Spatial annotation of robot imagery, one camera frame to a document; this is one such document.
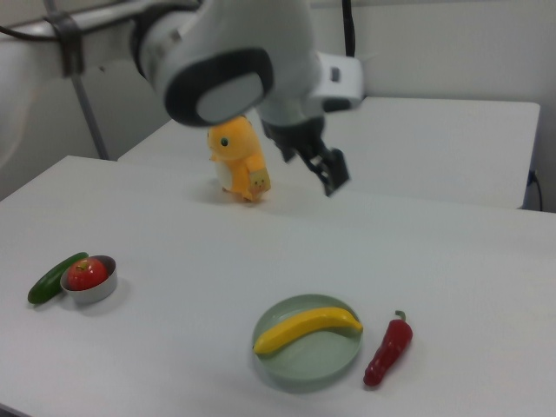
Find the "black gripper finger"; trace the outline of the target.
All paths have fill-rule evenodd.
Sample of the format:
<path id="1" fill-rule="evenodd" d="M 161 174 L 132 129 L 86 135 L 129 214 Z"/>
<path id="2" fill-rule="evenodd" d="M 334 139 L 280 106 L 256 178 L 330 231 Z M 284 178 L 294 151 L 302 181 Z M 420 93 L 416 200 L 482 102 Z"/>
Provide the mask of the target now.
<path id="1" fill-rule="evenodd" d="M 306 167 L 319 179 L 324 189 L 328 188 L 328 172 L 325 164 L 327 154 L 325 149 L 319 149 L 313 156 L 310 156 L 308 152 L 298 153 Z"/>
<path id="2" fill-rule="evenodd" d="M 325 195 L 330 197 L 350 179 L 344 154 L 339 149 L 330 149 L 323 156 Z"/>

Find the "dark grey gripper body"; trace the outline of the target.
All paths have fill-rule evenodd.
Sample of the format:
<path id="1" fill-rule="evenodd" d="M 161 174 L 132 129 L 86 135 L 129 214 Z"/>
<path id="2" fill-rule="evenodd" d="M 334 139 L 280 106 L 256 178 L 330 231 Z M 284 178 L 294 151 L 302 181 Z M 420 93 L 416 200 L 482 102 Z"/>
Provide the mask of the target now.
<path id="1" fill-rule="evenodd" d="M 309 117 L 287 125 L 279 125 L 261 117 L 261 125 L 265 136 L 274 142 L 286 163 L 290 163 L 295 156 L 304 162 L 311 162 L 317 157 L 326 158 L 328 155 L 328 148 L 321 138 L 325 127 L 324 116 Z"/>

